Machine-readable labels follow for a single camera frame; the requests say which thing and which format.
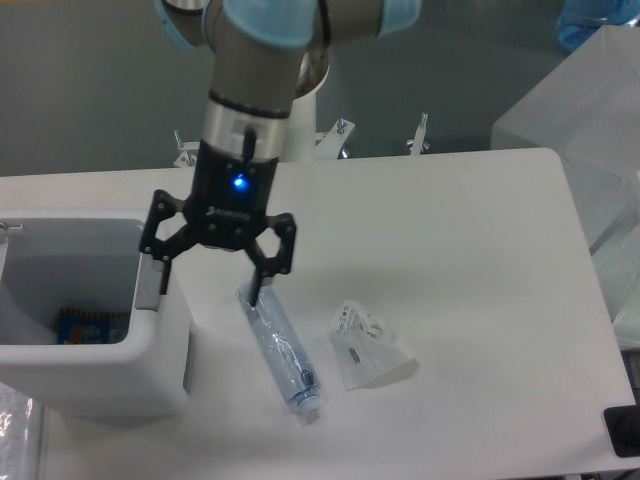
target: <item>blue led light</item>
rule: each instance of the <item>blue led light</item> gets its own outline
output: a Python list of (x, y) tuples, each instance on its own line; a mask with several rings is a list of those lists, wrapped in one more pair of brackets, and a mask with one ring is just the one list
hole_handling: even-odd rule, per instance
[(241, 173), (233, 179), (233, 186), (238, 192), (244, 192), (249, 188), (249, 182), (244, 178), (244, 174)]

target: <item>blue packaged item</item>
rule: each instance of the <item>blue packaged item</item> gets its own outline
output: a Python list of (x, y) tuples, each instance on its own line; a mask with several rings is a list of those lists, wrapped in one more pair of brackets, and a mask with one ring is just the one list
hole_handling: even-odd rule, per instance
[(569, 53), (586, 42), (602, 25), (635, 27), (640, 0), (566, 0), (558, 18), (558, 40)]
[(318, 377), (276, 293), (270, 286), (263, 287), (255, 307), (249, 304), (248, 293), (249, 284), (238, 290), (238, 299), (282, 398), (304, 416), (316, 412)]
[(60, 311), (58, 345), (118, 343), (129, 331), (128, 313), (84, 312), (70, 307)]

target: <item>small white packet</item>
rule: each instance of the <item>small white packet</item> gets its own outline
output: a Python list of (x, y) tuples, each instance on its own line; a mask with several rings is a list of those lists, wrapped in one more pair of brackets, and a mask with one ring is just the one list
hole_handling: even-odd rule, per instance
[(333, 314), (330, 335), (347, 390), (388, 385), (418, 367), (400, 333), (353, 300)]

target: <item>robotic arm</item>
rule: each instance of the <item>robotic arm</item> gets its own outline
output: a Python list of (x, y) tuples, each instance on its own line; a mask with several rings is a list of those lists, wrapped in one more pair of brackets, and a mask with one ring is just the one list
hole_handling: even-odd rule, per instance
[[(278, 273), (291, 271), (296, 224), (290, 213), (267, 216), (271, 185), (308, 58), (326, 58), (331, 44), (381, 36), (412, 24), (420, 0), (156, 0), (174, 43), (208, 44), (216, 53), (191, 193), (186, 200), (155, 192), (141, 252), (165, 264), (197, 243), (244, 250), (253, 264), (249, 302)], [(182, 213), (186, 224), (172, 237), (158, 225)], [(267, 257), (256, 238), (267, 228), (280, 238)]]

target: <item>gray floor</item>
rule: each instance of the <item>gray floor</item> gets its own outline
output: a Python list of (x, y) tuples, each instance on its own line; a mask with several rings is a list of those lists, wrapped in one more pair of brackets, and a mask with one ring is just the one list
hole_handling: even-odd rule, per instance
[[(492, 123), (565, 57), (561, 0), (429, 0), (417, 25), (332, 52), (318, 127), (355, 156), (402, 154), (422, 111), (434, 152), (489, 147)], [(0, 3), (0, 175), (168, 167), (197, 140), (211, 53), (173, 49), (151, 0)]]

